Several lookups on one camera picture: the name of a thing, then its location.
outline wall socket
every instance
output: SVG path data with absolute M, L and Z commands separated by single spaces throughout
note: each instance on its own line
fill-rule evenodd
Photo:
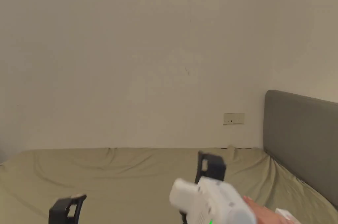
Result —
M 245 113 L 225 113 L 223 115 L 223 124 L 244 124 Z

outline gray headboard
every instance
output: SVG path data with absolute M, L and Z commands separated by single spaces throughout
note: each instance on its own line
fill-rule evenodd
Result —
M 338 103 L 265 95 L 264 150 L 338 206 Z

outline bed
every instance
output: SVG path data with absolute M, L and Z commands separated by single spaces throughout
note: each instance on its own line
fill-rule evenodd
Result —
M 224 158 L 225 181 L 241 195 L 273 210 L 288 209 L 302 224 L 338 223 L 335 121 L 335 103 L 268 91 L 264 150 L 202 151 Z M 194 181 L 197 152 L 102 148 L 20 153 L 0 166 L 0 223 L 46 224 L 57 198 L 86 193 L 81 224 L 180 224 L 169 192 L 177 177 Z

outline white controller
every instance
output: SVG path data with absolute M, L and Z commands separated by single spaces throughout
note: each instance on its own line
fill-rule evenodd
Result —
M 256 217 L 229 183 L 201 177 L 198 184 L 176 179 L 170 203 L 186 213 L 187 224 L 256 224 Z

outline bed sheet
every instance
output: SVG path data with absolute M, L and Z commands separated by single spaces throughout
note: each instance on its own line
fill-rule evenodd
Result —
M 194 181 L 199 149 L 33 150 L 0 166 L 0 223 L 47 224 L 57 198 L 86 193 L 80 224 L 181 223 L 169 204 L 178 177 Z M 338 223 L 337 210 L 261 149 L 202 149 L 221 155 L 225 181 L 302 224 Z

